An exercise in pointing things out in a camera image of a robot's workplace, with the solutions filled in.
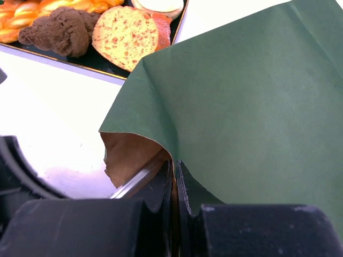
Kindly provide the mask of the sliced toast bread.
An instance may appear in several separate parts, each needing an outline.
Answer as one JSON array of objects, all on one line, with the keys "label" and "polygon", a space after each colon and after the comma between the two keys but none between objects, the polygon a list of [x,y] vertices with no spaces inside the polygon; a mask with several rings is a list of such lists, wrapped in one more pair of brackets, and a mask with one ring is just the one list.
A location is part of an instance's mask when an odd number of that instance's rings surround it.
[{"label": "sliced toast bread", "polygon": [[96,22],[92,46],[114,65],[132,72],[143,57],[170,46],[171,22],[164,14],[115,6]]}]

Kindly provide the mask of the round bun bread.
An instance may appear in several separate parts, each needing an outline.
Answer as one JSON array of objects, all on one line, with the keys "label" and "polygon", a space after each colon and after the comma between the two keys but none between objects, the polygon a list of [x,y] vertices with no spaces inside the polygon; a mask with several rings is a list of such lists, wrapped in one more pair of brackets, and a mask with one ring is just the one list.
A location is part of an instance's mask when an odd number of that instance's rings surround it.
[{"label": "round bun bread", "polygon": [[159,13],[175,20],[184,8],[182,0],[132,0],[132,5],[146,13]]}]

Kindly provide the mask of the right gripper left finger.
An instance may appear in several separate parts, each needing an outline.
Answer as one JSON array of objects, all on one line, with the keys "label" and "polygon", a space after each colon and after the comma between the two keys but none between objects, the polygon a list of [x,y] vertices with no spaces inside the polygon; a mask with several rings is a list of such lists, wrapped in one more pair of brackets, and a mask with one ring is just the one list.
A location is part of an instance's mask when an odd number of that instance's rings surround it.
[{"label": "right gripper left finger", "polygon": [[157,213],[170,206],[172,194],[173,162],[165,161],[156,176],[131,198],[143,199],[148,209]]}]

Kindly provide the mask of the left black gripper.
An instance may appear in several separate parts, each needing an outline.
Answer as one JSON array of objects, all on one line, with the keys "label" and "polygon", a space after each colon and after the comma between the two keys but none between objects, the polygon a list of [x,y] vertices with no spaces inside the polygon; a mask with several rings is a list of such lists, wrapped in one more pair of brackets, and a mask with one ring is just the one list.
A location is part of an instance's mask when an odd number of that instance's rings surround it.
[{"label": "left black gripper", "polygon": [[15,136],[1,136],[1,230],[26,202],[66,197],[38,177]]}]

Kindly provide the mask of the metal tongs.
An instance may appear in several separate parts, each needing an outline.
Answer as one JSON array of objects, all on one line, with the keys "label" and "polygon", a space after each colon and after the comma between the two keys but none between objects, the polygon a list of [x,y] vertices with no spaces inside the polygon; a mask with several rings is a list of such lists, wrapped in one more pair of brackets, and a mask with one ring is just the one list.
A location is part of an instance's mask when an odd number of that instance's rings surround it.
[{"label": "metal tongs", "polygon": [[164,162],[164,160],[157,160],[147,163],[126,184],[120,186],[110,198],[121,199],[132,197],[158,174]]}]

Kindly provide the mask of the brown chocolate bread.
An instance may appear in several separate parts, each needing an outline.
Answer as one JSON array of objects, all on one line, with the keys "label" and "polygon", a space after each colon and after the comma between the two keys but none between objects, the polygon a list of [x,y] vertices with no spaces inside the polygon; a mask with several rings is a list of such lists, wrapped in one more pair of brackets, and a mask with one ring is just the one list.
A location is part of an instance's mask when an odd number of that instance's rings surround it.
[{"label": "brown chocolate bread", "polygon": [[61,56],[78,58],[86,54],[100,14],[59,7],[49,16],[39,17],[19,32],[18,41]]}]

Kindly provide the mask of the green paper bag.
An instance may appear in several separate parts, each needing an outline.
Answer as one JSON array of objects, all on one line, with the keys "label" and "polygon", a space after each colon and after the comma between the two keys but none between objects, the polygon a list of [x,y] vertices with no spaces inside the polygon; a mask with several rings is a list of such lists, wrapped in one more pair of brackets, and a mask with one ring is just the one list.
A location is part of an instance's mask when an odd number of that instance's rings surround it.
[{"label": "green paper bag", "polygon": [[158,142],[227,203],[342,213],[342,8],[290,1],[144,57],[104,120],[106,171],[125,135]]}]

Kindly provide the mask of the orange waffle bread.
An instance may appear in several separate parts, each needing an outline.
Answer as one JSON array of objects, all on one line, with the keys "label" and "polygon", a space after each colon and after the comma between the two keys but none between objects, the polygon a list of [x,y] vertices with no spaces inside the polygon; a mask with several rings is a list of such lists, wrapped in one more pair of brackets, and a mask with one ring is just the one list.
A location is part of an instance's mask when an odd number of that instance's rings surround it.
[{"label": "orange waffle bread", "polygon": [[50,15],[59,7],[72,7],[101,14],[123,3],[122,0],[1,1],[1,43],[17,41],[21,29],[31,25],[36,18]]}]

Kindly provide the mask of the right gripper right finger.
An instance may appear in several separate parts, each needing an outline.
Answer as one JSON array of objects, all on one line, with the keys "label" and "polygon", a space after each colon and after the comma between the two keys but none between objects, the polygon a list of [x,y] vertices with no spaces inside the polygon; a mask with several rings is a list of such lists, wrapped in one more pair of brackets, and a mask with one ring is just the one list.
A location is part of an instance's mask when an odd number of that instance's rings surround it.
[{"label": "right gripper right finger", "polygon": [[192,217],[199,216],[200,213],[228,216],[227,206],[198,182],[182,161],[177,162],[177,179],[181,182],[186,210]]}]

